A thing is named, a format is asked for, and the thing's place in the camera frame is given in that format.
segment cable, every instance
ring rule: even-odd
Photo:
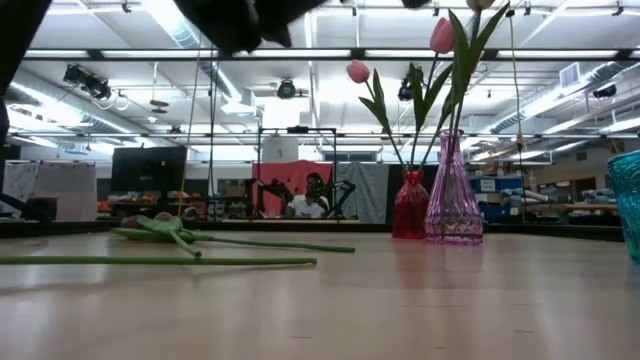
[[[513,15],[514,11],[511,9],[511,2],[509,2],[509,11],[507,16],[509,17],[509,33],[511,41],[511,63],[513,64],[513,83],[516,87],[516,114],[518,114],[518,136],[516,138],[516,144],[518,146],[518,157],[520,158],[520,181],[522,181],[522,202],[524,203],[524,211],[522,212],[522,223],[526,222],[527,216],[527,190],[524,187],[524,166],[522,165],[522,149],[524,148],[524,137],[522,136],[522,117],[520,116],[520,88],[518,86],[518,67],[516,65],[516,50],[513,31]]]
[[[211,46],[211,57],[213,57],[213,45]],[[207,183],[209,184],[209,187],[211,189],[211,192],[213,194],[213,189],[214,189],[214,184],[213,184],[213,133],[214,133],[214,128],[215,128],[215,121],[216,121],[216,102],[218,101],[217,98],[217,94],[218,94],[218,73],[220,71],[220,61],[216,60],[216,80],[213,80],[213,77],[209,77],[209,113],[210,113],[210,117],[211,117],[211,126],[210,126],[210,133],[211,133],[211,137],[209,138],[209,174],[207,175],[208,179],[207,179]],[[213,90],[213,84],[216,84],[216,89],[215,91]]]
[[[202,33],[200,33],[200,40],[198,44],[202,44]],[[200,73],[200,52],[198,49],[198,57],[196,58],[196,75],[193,81],[193,95],[191,96],[191,112],[189,114],[189,131],[187,132],[187,151],[184,157],[184,170],[182,171],[182,186],[180,186],[180,199],[178,200],[178,216],[182,214],[182,194],[184,194],[184,185],[187,181],[187,160],[189,159],[189,145],[191,144],[191,128],[193,125],[193,114],[196,107],[196,92],[198,91],[198,74]]]

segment red glass vase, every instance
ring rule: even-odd
[[[402,173],[404,185],[396,195],[393,215],[393,238],[424,240],[427,237],[425,218],[429,194],[422,186],[422,171]]]

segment tulip leaf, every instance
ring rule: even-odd
[[[478,38],[473,41],[473,44],[471,44],[471,54],[470,54],[471,59],[473,61],[478,61],[480,59],[480,55],[482,54],[482,51],[484,51],[485,46],[487,46],[487,42],[489,42],[489,38],[491,37],[496,27],[498,26],[500,19],[502,19],[502,17],[508,10],[509,10],[509,3],[503,6],[502,9],[500,9],[500,11],[498,11],[495,15],[491,17],[491,19],[489,19],[489,22],[487,23],[487,25],[484,27],[484,29],[482,29],[482,31],[478,35]]]
[[[455,55],[453,58],[454,69],[451,78],[453,83],[452,98],[457,104],[462,101],[464,93],[469,85],[471,67],[473,64],[471,64],[471,60],[469,58],[469,42],[464,26],[462,26],[460,19],[458,19],[456,14],[451,10],[449,10],[449,19],[451,20],[453,31],[456,34]]]
[[[376,120],[378,120],[378,122],[380,123],[380,125],[382,125],[385,131],[390,132],[391,129],[389,128],[389,120],[387,119],[386,112],[380,112],[380,109],[378,108],[378,106],[373,101],[367,98],[358,97],[358,99],[360,99],[360,102],[363,103],[364,106],[366,106],[367,109],[369,109],[369,111],[371,111],[373,116],[376,117]]]
[[[424,101],[422,102],[422,113],[424,114],[425,118],[429,114],[429,111],[431,110],[433,103],[436,101],[436,98],[438,97],[438,94],[440,93],[442,86],[444,86],[444,84],[447,82],[447,79],[449,78],[449,75],[451,74],[452,69],[453,69],[453,64],[447,66],[447,68],[444,69],[444,71],[440,73],[440,75],[438,75],[438,77],[433,82],[433,84],[431,84],[431,88],[429,89],[429,91],[426,94],[424,94]]]
[[[360,99],[360,102],[363,103],[364,106],[369,109],[369,111],[371,111],[373,116],[375,116],[376,118],[378,117],[378,109],[376,108],[376,104],[373,101],[363,97],[358,97],[358,99]]]
[[[387,113],[387,106],[384,102],[384,90],[382,90],[382,85],[380,85],[380,76],[378,75],[378,70],[373,70],[373,92],[376,94],[376,103],[380,107],[380,111],[383,111],[385,114]]]
[[[411,91],[413,93],[413,113],[416,117],[416,132],[420,132],[427,114],[424,113],[422,103],[422,78],[413,63],[409,64],[409,75],[411,77]]]

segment teal glass vase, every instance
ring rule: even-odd
[[[608,166],[629,257],[640,265],[640,151],[612,157]]]

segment pink tulip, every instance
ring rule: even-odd
[[[347,65],[347,74],[356,84],[362,84],[369,80],[369,68],[362,61],[353,60]]]
[[[440,18],[438,24],[436,24],[436,28],[433,29],[433,34],[431,34],[431,50],[439,54],[446,54],[453,50],[455,43],[456,36],[453,31],[453,26],[451,26],[449,20]]]

